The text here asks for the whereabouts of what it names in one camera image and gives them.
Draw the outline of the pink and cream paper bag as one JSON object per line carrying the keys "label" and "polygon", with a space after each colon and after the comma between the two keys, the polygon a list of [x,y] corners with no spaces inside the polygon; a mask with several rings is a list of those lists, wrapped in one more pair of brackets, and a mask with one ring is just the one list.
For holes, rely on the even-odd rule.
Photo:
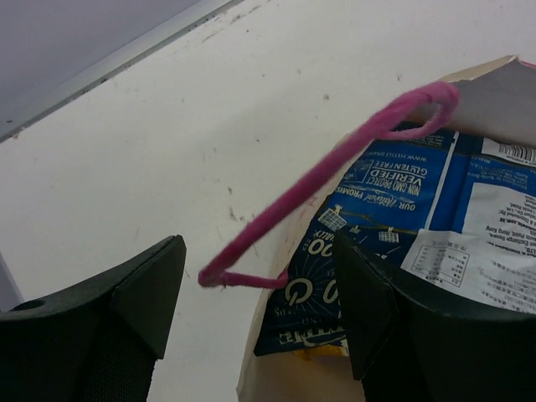
{"label": "pink and cream paper bag", "polygon": [[344,173],[376,141],[412,141],[447,129],[535,151],[535,67],[515,56],[480,64],[407,92],[346,136],[203,268],[204,287],[261,289],[237,396],[241,401],[368,401],[346,354],[320,348],[258,356],[267,302],[284,288],[307,227]]}

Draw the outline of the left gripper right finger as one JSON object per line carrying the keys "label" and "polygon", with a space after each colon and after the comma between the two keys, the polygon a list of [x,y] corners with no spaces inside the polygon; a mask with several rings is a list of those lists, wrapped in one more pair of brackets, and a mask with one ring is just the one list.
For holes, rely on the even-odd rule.
{"label": "left gripper right finger", "polygon": [[335,235],[353,377],[368,401],[532,401],[535,318],[454,295]]}

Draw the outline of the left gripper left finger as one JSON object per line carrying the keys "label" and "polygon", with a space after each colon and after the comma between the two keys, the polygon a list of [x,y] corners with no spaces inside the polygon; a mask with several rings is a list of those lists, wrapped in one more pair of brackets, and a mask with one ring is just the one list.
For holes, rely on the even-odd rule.
{"label": "left gripper left finger", "polygon": [[163,359],[186,245],[130,260],[1,314],[3,401],[145,401]]}

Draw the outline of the dark blue chips bag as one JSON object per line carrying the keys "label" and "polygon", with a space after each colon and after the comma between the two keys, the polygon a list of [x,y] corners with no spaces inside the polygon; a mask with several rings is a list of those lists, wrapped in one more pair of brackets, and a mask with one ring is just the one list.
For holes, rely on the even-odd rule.
{"label": "dark blue chips bag", "polygon": [[512,311],[535,311],[535,151],[441,129],[376,141],[313,215],[266,305],[258,356],[346,354],[337,231],[429,283]]}

